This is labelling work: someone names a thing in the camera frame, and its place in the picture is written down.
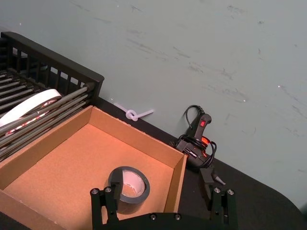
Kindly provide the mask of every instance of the light blue wall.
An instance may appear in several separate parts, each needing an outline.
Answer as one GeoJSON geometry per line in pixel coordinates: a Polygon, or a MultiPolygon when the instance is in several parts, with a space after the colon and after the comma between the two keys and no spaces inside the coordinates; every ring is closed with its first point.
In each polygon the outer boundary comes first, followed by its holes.
{"type": "Polygon", "coordinates": [[[199,104],[216,157],[307,203],[307,1],[0,0],[0,26],[106,77],[175,136],[199,104]]]}

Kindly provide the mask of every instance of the black duct tape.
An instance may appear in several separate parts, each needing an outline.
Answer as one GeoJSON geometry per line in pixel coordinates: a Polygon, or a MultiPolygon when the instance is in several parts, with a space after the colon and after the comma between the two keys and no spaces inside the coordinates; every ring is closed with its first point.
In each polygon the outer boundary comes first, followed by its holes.
{"type": "MultiPolygon", "coordinates": [[[[120,214],[131,214],[136,212],[146,200],[150,192],[149,181],[146,176],[139,170],[129,167],[122,166],[114,170],[121,169],[123,172],[123,191],[120,194],[118,202],[118,213],[120,214]],[[125,186],[131,188],[135,194],[124,194],[125,186]]],[[[109,175],[108,184],[111,186],[113,172],[109,175]]]]}

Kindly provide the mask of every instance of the cardboard bottom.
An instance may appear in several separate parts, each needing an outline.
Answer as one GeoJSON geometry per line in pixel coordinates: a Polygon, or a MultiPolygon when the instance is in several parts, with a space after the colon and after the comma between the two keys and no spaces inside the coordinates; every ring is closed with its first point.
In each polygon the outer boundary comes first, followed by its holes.
{"type": "MultiPolygon", "coordinates": [[[[174,169],[86,124],[4,191],[48,219],[70,230],[92,229],[90,190],[103,189],[111,171],[134,167],[145,174],[150,194],[126,219],[150,212],[163,212],[174,169]]],[[[103,222],[106,223],[103,209],[103,222]]]]}

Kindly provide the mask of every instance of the screw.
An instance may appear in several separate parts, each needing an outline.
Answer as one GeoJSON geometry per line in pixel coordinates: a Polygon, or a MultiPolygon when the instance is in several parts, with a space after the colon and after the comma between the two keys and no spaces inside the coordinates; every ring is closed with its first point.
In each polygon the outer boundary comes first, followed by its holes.
{"type": "Polygon", "coordinates": [[[96,189],[96,188],[94,188],[94,189],[91,191],[92,194],[97,194],[98,192],[99,192],[99,190],[96,189]]]}
{"type": "Polygon", "coordinates": [[[233,194],[235,194],[235,192],[234,192],[234,191],[232,191],[231,189],[228,189],[228,190],[227,190],[227,193],[228,193],[229,195],[233,195],[233,194]]]}
{"type": "Polygon", "coordinates": [[[181,215],[180,215],[180,214],[175,214],[175,215],[174,215],[174,218],[175,218],[176,220],[180,220],[180,219],[181,219],[181,215]]]}
{"type": "Polygon", "coordinates": [[[149,218],[150,218],[151,220],[155,220],[155,219],[157,219],[157,216],[156,216],[156,214],[151,214],[151,215],[149,216],[149,218]]]}
{"type": "Polygon", "coordinates": [[[217,187],[217,188],[214,188],[214,191],[216,192],[216,193],[220,193],[221,192],[221,190],[217,187]]]}

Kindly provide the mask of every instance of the black dish rack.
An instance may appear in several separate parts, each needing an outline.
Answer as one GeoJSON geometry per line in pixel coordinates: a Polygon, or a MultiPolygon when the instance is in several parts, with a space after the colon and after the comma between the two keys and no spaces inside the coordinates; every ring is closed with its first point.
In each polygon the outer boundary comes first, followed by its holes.
{"type": "Polygon", "coordinates": [[[102,75],[20,34],[2,32],[0,118],[19,103],[44,90],[56,89],[62,99],[1,126],[0,161],[82,108],[89,104],[96,105],[103,80],[102,75]],[[23,126],[25,122],[45,112],[47,115],[23,126]],[[21,128],[8,135],[8,131],[15,127],[21,128]]]}

